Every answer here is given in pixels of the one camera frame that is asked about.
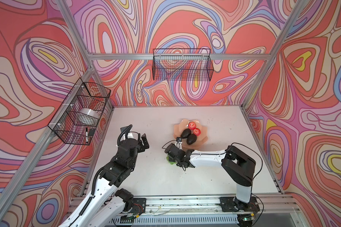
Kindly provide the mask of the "green fake grape bunch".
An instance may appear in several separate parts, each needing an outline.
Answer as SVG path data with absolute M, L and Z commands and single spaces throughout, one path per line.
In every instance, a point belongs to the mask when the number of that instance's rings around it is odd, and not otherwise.
M 175 161 L 172 161 L 172 160 L 170 160 L 168 157 L 167 157 L 167 159 L 166 159 L 167 161 L 168 161 L 168 163 L 169 164 L 171 164 L 171 165 L 174 165 L 174 164 L 176 164 L 176 162 Z

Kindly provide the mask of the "dark fake avocado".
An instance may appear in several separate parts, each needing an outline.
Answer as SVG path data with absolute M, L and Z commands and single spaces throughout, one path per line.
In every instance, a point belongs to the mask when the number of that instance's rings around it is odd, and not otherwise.
M 191 134 L 192 134 L 192 130 L 190 130 L 189 128 L 186 128 L 186 129 L 183 130 L 183 132 L 181 133 L 180 137 L 182 139 L 187 139 Z
M 192 133 L 191 135 L 188 136 L 186 143 L 188 145 L 192 145 L 197 141 L 197 138 L 198 138 L 197 135 Z

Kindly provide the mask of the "red fake apple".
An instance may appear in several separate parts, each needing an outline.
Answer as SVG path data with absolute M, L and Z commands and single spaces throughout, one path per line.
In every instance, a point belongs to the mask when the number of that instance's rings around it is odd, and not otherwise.
M 188 128 L 192 131 L 196 129 L 197 125 L 195 122 L 188 122 Z
M 199 128 L 195 128 L 193 130 L 193 134 L 196 135 L 196 136 L 199 136 L 201 134 L 201 130 Z

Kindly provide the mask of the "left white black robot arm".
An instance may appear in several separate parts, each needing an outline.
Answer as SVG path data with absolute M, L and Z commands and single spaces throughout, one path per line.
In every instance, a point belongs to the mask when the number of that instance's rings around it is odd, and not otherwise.
M 62 227 L 104 227 L 118 214 L 132 210 L 134 196 L 120 186 L 134 171 L 138 154 L 149 148 L 146 135 L 132 127 L 121 128 L 115 156 L 96 172 L 91 191 Z

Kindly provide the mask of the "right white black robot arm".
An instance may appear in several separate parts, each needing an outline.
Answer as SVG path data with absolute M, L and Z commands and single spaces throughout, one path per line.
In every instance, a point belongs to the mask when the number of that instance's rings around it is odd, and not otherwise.
M 246 211 L 250 206 L 256 161 L 233 144 L 225 150 L 206 153 L 194 149 L 184 151 L 181 145 L 171 143 L 164 152 L 169 161 L 183 170 L 202 166 L 223 168 L 236 183 L 231 211 Z

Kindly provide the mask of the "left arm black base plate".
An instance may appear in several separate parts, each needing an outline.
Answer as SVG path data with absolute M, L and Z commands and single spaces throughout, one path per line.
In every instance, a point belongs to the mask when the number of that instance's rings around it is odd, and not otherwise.
M 134 215 L 143 214 L 146 211 L 146 198 L 136 197 L 121 201 L 124 204 L 123 213 L 132 213 Z

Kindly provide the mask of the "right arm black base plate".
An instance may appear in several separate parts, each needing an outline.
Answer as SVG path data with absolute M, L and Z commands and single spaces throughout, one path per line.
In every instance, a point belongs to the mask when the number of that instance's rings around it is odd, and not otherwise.
M 256 197 L 252 196 L 249 203 L 239 201 L 236 197 L 220 197 L 222 212 L 252 212 L 257 213 L 260 207 Z

